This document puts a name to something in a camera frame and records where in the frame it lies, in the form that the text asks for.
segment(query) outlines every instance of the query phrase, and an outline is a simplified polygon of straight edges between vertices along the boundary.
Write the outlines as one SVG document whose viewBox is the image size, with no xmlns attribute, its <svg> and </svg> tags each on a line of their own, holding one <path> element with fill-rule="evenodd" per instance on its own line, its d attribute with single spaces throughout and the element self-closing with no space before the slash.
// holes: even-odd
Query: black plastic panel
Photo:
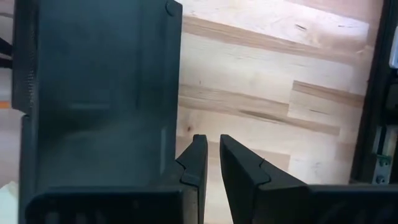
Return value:
<svg viewBox="0 0 398 224">
<path fill-rule="evenodd" d="M 53 187 L 143 187 L 175 159 L 182 6 L 16 2 L 21 204 Z"/>
<path fill-rule="evenodd" d="M 12 55 L 12 46 L 9 42 L 5 41 L 0 37 L 0 54 Z"/>
</svg>

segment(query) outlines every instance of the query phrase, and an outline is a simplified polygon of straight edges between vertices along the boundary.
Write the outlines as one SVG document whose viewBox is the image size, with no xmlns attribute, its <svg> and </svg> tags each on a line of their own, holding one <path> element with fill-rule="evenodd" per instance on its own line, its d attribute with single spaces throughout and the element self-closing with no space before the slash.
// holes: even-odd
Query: white object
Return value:
<svg viewBox="0 0 398 224">
<path fill-rule="evenodd" d="M 18 185 L 11 182 L 0 189 L 0 223 L 17 224 Z"/>
</svg>

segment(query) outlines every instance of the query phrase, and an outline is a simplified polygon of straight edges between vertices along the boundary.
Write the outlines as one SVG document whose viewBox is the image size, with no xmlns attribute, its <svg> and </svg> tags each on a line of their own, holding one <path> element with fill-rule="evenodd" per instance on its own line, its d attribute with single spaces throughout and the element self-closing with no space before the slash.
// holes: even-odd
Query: light wooden surface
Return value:
<svg viewBox="0 0 398 224">
<path fill-rule="evenodd" d="M 232 222 L 220 134 L 307 183 L 347 183 L 382 1 L 178 1 L 184 18 L 177 155 L 194 134 L 207 135 L 206 222 Z M 12 0 L 0 0 L 0 35 L 6 38 L 11 9 Z M 8 72 L 1 72 L 7 83 Z M 4 102 L 9 87 L 0 88 Z M 1 185 L 17 179 L 20 115 L 0 112 Z"/>
</svg>

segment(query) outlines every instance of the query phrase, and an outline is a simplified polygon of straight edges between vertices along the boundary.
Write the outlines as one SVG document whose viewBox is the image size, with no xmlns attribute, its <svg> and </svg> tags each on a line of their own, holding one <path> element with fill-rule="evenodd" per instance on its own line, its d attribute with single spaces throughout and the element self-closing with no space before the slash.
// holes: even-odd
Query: screw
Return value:
<svg viewBox="0 0 398 224">
<path fill-rule="evenodd" d="M 379 176 L 376 177 L 376 183 L 383 184 L 385 182 L 386 182 L 386 180 L 385 180 L 385 178 L 382 175 L 379 175 Z"/>
<path fill-rule="evenodd" d="M 388 166 L 390 164 L 388 161 L 385 160 L 381 160 L 379 163 L 381 167 Z"/>
<path fill-rule="evenodd" d="M 174 1 L 167 1 L 166 3 L 166 11 L 169 14 L 169 16 L 175 16 L 175 2 Z"/>
</svg>

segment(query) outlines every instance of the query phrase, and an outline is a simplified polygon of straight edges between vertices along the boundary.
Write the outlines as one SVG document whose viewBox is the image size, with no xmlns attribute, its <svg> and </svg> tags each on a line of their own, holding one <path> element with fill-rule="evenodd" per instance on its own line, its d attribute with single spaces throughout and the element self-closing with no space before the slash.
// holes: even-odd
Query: black metal frame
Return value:
<svg viewBox="0 0 398 224">
<path fill-rule="evenodd" d="M 398 2 L 385 0 L 363 115 L 351 170 L 351 183 L 398 182 L 396 142 L 398 124 L 398 76 L 389 66 L 394 32 L 398 25 Z"/>
</svg>

